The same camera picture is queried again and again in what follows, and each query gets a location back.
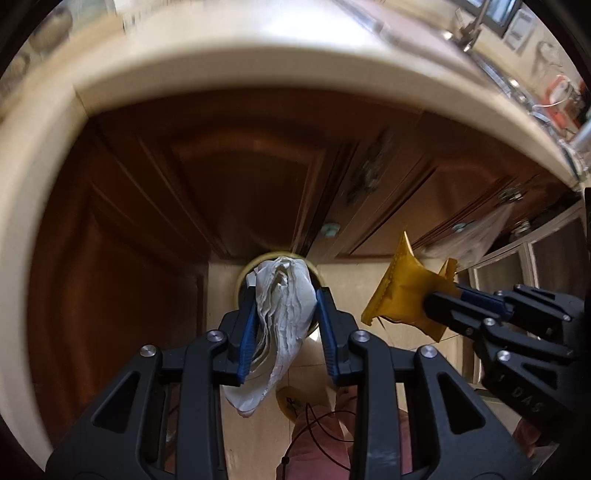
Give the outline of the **round black trash bin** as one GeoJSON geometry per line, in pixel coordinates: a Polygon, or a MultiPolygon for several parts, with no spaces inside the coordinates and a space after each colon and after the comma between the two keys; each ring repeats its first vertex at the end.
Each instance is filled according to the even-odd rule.
{"type": "Polygon", "coordinates": [[[290,252],[270,252],[256,257],[243,268],[238,275],[235,285],[235,306],[242,305],[242,297],[245,296],[245,290],[252,286],[250,278],[254,274],[253,287],[256,288],[256,295],[263,292],[266,288],[270,294],[270,300],[280,299],[280,294],[288,294],[290,279],[297,280],[297,273],[301,273],[300,264],[308,268],[308,281],[311,288],[317,291],[318,288],[325,287],[325,280],[308,259],[290,252]]]}

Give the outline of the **yellow snack wrapper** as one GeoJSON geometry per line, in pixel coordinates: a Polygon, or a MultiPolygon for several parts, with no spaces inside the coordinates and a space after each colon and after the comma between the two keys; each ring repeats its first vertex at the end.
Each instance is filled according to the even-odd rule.
{"type": "Polygon", "coordinates": [[[361,321],[370,326],[374,319],[382,317],[391,323],[416,327],[440,342],[447,327],[428,318],[423,302],[432,293],[460,297],[454,282],[457,267],[458,261],[448,258],[438,273],[428,270],[415,257],[404,231],[386,273],[363,310],[361,321]]]}

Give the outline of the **yellow slipper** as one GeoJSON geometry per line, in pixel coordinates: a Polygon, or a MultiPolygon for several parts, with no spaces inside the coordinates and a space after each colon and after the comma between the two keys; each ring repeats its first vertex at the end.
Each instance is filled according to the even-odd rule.
{"type": "Polygon", "coordinates": [[[298,415],[304,413],[307,397],[301,389],[286,386],[276,391],[277,405],[291,422],[296,422],[298,415]]]}

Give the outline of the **blue cabinet knob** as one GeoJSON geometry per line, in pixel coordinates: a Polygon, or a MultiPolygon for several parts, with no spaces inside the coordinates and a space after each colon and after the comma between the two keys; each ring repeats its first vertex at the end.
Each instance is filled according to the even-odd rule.
{"type": "Polygon", "coordinates": [[[339,234],[339,230],[341,230],[341,225],[338,223],[325,223],[322,225],[321,233],[325,238],[335,238],[339,234]]]}

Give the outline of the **pink trousers leg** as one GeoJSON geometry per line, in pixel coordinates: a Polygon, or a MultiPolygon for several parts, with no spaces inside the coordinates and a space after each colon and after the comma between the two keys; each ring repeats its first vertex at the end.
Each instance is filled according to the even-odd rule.
{"type": "Polygon", "coordinates": [[[342,387],[335,405],[305,393],[304,413],[297,417],[290,446],[276,468],[278,479],[348,479],[356,436],[358,388],[342,387]]]}

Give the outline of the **steel kitchen faucet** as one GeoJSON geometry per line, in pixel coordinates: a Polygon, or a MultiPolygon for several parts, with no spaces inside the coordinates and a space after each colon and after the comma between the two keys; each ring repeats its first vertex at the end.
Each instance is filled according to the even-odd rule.
{"type": "Polygon", "coordinates": [[[476,44],[481,33],[481,27],[488,13],[490,0],[484,0],[478,15],[466,26],[459,29],[459,35],[456,38],[457,46],[465,53],[469,52],[476,44]]]}

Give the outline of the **wooden cabinet doors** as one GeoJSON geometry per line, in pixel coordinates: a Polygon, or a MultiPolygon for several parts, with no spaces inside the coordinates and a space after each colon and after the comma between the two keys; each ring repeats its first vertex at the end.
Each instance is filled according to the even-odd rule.
{"type": "Polygon", "coordinates": [[[59,169],[27,312],[52,443],[141,346],[204,331],[211,262],[273,251],[387,260],[404,231],[425,247],[507,205],[504,241],[577,199],[518,148],[460,122],[310,89],[201,91],[104,112],[59,169]],[[341,225],[335,238],[325,223],[341,225]]]}

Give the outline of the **pink electric appliance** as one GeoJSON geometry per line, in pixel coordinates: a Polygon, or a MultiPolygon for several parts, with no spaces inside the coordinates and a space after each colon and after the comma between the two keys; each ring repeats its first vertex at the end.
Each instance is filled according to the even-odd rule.
{"type": "Polygon", "coordinates": [[[559,130],[579,127],[583,107],[579,85],[564,74],[557,75],[545,90],[543,110],[559,130]]]}

